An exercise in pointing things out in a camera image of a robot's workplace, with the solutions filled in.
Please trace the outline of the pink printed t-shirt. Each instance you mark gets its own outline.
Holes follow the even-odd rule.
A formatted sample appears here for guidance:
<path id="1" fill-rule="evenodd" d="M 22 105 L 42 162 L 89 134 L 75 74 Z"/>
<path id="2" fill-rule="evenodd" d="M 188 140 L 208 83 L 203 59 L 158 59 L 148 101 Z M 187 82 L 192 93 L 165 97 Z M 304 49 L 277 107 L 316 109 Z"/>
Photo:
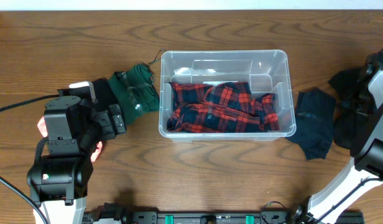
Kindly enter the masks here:
<path id="1" fill-rule="evenodd" d="M 47 127 L 45 124 L 44 117 L 40 118 L 39 122 L 37 123 L 37 127 L 38 127 L 41 135 L 44 138 L 48 136 Z M 95 162 L 98 159 L 99 155 L 102 152 L 102 149 L 103 149 L 103 142 L 100 141 L 99 143 L 97 143 L 96 149 L 95 149 L 94 153 L 92 153 L 92 155 L 91 155 L 91 161 L 92 162 Z"/>

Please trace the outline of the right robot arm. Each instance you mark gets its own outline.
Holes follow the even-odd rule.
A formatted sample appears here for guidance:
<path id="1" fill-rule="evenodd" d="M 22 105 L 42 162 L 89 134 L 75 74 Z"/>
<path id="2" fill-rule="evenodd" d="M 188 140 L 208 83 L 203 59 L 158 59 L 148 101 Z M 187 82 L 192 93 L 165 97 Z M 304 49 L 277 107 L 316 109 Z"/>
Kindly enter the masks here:
<path id="1" fill-rule="evenodd" d="M 383 50 L 363 67 L 338 72 L 328 82 L 340 100 L 314 88 L 301 92 L 295 119 L 297 143 L 307 159 L 323 159 L 332 144 L 350 150 L 342 171 L 321 191 L 307 197 L 285 218 L 261 211 L 262 223 L 363 223 L 348 207 L 383 184 Z"/>

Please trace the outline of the red plaid flannel shirt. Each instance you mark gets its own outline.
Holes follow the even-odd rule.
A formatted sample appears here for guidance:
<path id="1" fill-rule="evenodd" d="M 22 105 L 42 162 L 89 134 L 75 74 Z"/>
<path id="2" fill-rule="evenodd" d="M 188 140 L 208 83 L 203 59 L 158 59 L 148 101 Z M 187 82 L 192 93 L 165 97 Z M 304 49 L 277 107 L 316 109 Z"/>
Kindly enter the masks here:
<path id="1" fill-rule="evenodd" d="M 173 112 L 167 130 L 184 133 L 265 133 L 280 129 L 275 95 L 253 98 L 247 82 L 170 84 Z"/>

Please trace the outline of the dark navy garment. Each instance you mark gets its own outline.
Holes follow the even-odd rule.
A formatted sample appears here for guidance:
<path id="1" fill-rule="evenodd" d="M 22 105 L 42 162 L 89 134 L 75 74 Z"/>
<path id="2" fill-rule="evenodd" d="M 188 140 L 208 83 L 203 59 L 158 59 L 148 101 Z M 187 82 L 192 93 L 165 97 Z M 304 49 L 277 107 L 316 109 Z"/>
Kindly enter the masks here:
<path id="1" fill-rule="evenodd" d="M 334 139 L 336 99 L 314 88 L 300 92 L 295 110 L 296 132 L 287 138 L 298 144 L 306 159 L 325 159 Z"/>

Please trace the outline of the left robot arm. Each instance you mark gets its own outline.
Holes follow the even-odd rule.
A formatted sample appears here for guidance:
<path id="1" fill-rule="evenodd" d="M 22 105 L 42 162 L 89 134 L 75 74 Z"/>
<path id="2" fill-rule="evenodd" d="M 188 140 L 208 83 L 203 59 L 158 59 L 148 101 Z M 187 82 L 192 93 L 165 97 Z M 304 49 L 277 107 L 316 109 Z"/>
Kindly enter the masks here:
<path id="1" fill-rule="evenodd" d="M 60 96 L 46 103 L 44 120 L 47 137 L 27 174 L 35 212 L 43 223 L 81 223 L 96 145 L 126 132 L 120 106 Z"/>

